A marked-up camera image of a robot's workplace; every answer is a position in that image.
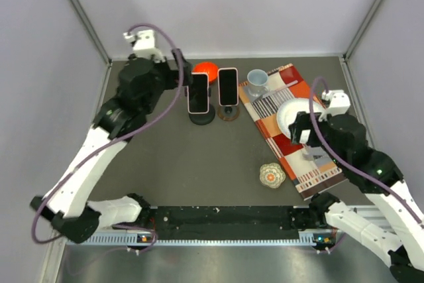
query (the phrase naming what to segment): placemat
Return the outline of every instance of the placemat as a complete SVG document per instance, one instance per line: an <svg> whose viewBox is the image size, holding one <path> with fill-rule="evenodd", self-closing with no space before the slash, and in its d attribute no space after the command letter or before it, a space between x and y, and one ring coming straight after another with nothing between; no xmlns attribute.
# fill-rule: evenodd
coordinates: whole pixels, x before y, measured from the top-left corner
<svg viewBox="0 0 424 283"><path fill-rule="evenodd" d="M268 72L270 91L278 90L297 81L293 86L281 89L271 96L255 101L248 92L247 81L241 83L238 94L265 141L304 198L324 192L345 181L342 171L322 148L310 148L306 145L292 145L290 140L278 128L276 113L280 105L297 97L309 98L309 86L293 66L288 64Z"/></svg>

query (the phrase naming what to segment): black phone screen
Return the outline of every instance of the black phone screen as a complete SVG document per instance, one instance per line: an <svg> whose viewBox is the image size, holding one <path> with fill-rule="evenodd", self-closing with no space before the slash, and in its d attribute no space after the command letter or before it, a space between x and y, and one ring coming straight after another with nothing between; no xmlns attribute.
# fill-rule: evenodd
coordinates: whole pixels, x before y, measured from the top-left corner
<svg viewBox="0 0 424 283"><path fill-rule="evenodd" d="M193 73L193 83L188 87L189 113L207 113L209 110L209 77Z"/></svg>
<svg viewBox="0 0 424 283"><path fill-rule="evenodd" d="M219 104L237 105L239 104L237 69L221 69L218 73L219 81Z"/></svg>

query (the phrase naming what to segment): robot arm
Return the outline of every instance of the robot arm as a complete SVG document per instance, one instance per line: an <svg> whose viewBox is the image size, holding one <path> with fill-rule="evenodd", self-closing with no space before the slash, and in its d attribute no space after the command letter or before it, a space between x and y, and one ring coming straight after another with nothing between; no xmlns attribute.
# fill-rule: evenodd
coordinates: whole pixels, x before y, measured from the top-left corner
<svg viewBox="0 0 424 283"><path fill-rule="evenodd" d="M370 148L366 141L365 127L355 117L345 113L350 106L347 95L343 91L329 91L323 94L323 100L329 103L329 108L324 113L315 113L314 116L318 119L318 127L330 147L345 162L393 190L407 202L418 218L423 220L424 215L412 199L403 175L394 161L387 154ZM312 147L322 146L313 129L310 114L299 112L289 129L292 143L298 144L302 131L310 130L306 144ZM422 224L418 224L392 194L343 165L339 166L346 178L383 213L396 234L387 233L369 223L330 194L315 196L310 205L311 210L316 211L326 224L346 232L378 255L390 266L399 282L405 282L405 278L399 278L395 273L398 273L399 268L402 268L401 273L405 273L404 267L407 267L408 273L410 269L413 270L413 275L416 275L412 276L413 278L422 279L424 276Z"/></svg>
<svg viewBox="0 0 424 283"><path fill-rule="evenodd" d="M170 69L162 53L155 47L151 30L141 31L131 40L134 54L119 73L115 96L102 105L81 149L60 181L70 172L74 175L52 194L42 210L42 216L51 226L75 243L84 242L97 229L136 221L141 210L148 207L143 198L135 194L116 200L88 201L106 167L131 139L107 147L74 171L77 164L93 151L145 125L146 116L153 112L162 93L178 86L178 71ZM184 62L182 85L190 84L191 65L181 52L172 51L172 54L174 57L180 54ZM34 197L30 206L37 210L52 190L45 196Z"/></svg>

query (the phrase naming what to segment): plate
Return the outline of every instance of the plate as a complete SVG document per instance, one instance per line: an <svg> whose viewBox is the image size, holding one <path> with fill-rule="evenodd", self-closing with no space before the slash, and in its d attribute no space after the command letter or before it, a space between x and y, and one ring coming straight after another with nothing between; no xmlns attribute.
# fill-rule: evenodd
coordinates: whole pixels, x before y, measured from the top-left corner
<svg viewBox="0 0 424 283"><path fill-rule="evenodd" d="M317 102L313 102L314 113L324 112L324 107ZM309 100L303 98L291 99L280 105L277 112L277 125L281 132L288 138L290 137L289 125L293 124L296 120L297 112L306 112L309 114ZM307 141L309 139L310 131L302 133L301 141Z"/></svg>

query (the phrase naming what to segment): round base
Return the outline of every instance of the round base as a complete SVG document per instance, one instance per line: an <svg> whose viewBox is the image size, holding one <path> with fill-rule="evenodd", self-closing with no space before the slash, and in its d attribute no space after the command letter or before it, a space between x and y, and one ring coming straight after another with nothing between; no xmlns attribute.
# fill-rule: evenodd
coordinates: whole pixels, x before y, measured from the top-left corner
<svg viewBox="0 0 424 283"><path fill-rule="evenodd" d="M240 109L237 105L234 106L220 106L218 108L218 116L223 121L234 121L240 115Z"/></svg>
<svg viewBox="0 0 424 283"><path fill-rule="evenodd" d="M196 125L207 125L215 118L215 108L209 104L209 112L206 114L190 114L188 113L190 121Z"/></svg>

